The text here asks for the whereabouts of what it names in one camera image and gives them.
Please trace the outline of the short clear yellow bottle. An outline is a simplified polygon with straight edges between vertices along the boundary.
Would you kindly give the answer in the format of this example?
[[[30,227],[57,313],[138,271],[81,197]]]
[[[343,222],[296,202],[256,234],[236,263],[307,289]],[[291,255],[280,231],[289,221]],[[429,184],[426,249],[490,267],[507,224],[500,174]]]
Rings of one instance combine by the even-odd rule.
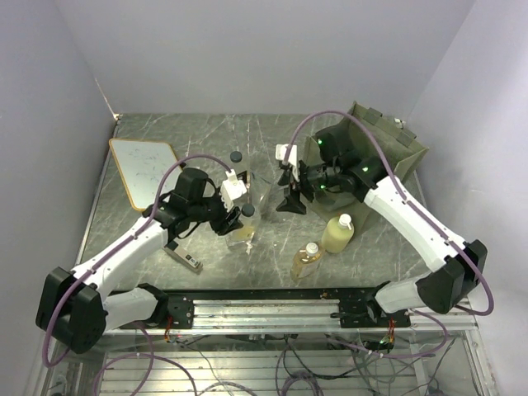
[[[250,203],[243,204],[238,221],[242,227],[235,229],[226,236],[226,243],[229,247],[252,241],[257,227],[255,207]]]

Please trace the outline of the green canvas bag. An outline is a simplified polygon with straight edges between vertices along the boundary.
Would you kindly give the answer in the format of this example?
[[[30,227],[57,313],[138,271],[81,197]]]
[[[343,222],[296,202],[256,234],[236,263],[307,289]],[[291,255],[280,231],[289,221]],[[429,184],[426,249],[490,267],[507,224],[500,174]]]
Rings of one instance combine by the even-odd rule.
[[[394,117],[382,115],[373,108],[366,108],[354,103],[349,113],[357,118],[375,137],[382,148],[390,167],[403,183],[403,186],[420,202],[424,201],[417,179],[416,169],[424,159],[428,148],[416,140],[416,135],[403,127]],[[319,149],[316,147],[316,133],[323,129],[334,129],[350,138],[357,155],[361,159],[375,156],[377,152],[359,127],[345,117],[336,115],[331,122],[331,115],[321,115],[313,121],[314,130],[304,141],[304,162],[311,166],[321,162]],[[355,235],[360,235],[374,228],[384,219],[365,204],[360,203],[350,193],[317,192],[313,201],[302,200],[310,211],[324,221],[348,213],[355,227]]]

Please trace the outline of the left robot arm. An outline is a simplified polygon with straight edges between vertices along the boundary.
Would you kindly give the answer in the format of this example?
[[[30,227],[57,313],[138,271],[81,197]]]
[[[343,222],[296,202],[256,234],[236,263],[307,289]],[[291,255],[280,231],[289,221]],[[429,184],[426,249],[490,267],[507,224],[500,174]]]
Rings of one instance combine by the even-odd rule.
[[[113,291],[144,259],[200,224],[209,224],[219,236],[241,228],[241,210],[234,202],[247,189],[233,169],[225,174],[206,196],[205,188],[213,183],[209,175],[184,168],[174,188],[105,250],[69,271],[53,269],[45,278],[36,326],[77,354],[89,351],[106,331],[134,321],[162,326],[168,297],[160,289],[143,283],[118,295]]]

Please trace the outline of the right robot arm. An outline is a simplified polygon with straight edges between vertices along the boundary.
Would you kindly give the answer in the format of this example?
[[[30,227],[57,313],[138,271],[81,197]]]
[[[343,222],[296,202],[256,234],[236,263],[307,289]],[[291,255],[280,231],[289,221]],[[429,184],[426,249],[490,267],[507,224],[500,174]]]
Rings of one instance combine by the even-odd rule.
[[[316,133],[320,163],[308,165],[297,158],[295,145],[276,146],[283,173],[279,180],[285,198],[279,211],[305,214],[303,199],[337,188],[385,218],[419,253],[427,272],[379,285],[364,306],[365,320],[382,326],[393,313],[427,307],[447,314],[481,282],[488,255],[478,239],[467,242],[426,211],[378,156],[362,158],[347,130],[338,125]]]

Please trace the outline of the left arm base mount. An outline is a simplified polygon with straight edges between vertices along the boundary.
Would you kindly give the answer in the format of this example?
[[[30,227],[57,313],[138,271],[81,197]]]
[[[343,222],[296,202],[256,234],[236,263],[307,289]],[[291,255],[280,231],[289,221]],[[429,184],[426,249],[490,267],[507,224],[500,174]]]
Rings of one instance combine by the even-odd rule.
[[[164,325],[170,329],[191,329],[194,322],[195,305],[190,297],[170,294],[167,302]]]

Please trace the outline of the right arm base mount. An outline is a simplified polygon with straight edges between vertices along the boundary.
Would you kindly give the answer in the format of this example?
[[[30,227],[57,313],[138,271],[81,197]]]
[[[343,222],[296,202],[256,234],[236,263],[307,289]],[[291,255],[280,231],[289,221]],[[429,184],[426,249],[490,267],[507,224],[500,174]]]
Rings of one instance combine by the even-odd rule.
[[[340,288],[332,295],[338,300],[337,310],[330,318],[338,319],[341,328],[409,328],[411,320],[406,310],[386,313],[374,299],[374,288]]]

